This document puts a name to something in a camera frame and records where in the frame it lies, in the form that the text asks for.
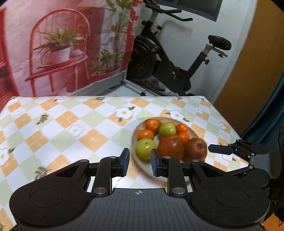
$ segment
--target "blue curtain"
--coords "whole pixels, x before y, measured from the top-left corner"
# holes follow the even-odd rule
[[[284,75],[255,121],[242,134],[243,140],[264,144],[273,150],[279,127],[284,125]]]

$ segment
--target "orange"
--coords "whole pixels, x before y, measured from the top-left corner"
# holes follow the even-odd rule
[[[160,122],[156,119],[148,119],[145,121],[145,127],[146,129],[150,129],[153,132],[156,132],[160,127]]]
[[[177,137],[183,144],[190,140],[190,136],[186,132],[179,133]]]
[[[177,130],[177,134],[179,134],[181,132],[187,132],[188,131],[188,127],[185,124],[183,124],[183,123],[179,123],[176,126],[176,130]]]
[[[142,139],[145,139],[145,138],[148,138],[148,139],[154,139],[154,132],[152,130],[149,130],[149,129],[143,129],[143,130],[140,130],[138,133],[137,133],[137,140],[142,140]]]

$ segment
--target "plate of fruit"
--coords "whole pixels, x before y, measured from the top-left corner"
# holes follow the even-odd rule
[[[184,163],[194,159],[204,161],[207,156],[207,145],[203,139],[198,138],[187,125],[166,117],[143,121],[132,135],[133,158],[144,172],[154,177],[150,161],[152,149],[157,149],[160,157],[170,156]],[[164,177],[156,179],[167,181]]]

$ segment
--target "white wall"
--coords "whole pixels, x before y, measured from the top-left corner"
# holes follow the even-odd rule
[[[177,15],[181,18],[192,17],[193,21],[181,22],[168,15],[159,14],[153,29],[157,25],[163,26],[157,37],[171,61],[183,69],[187,70],[204,49],[208,43],[208,35],[218,35],[232,43],[232,49],[225,51],[228,58],[220,58],[214,51],[209,53],[209,64],[203,63],[191,78],[192,94],[204,95],[211,102],[215,101],[243,47],[256,2],[257,0],[223,0],[216,22],[187,11]],[[143,28],[141,21],[147,20],[151,13],[152,10],[142,8],[137,35]]]

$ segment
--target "red apple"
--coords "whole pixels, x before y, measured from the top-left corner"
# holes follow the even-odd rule
[[[207,156],[207,145],[203,139],[192,138],[184,145],[183,161],[190,163],[192,160],[204,161]]]
[[[184,154],[184,145],[177,135],[165,135],[160,139],[157,151],[160,157],[170,156],[181,160]]]

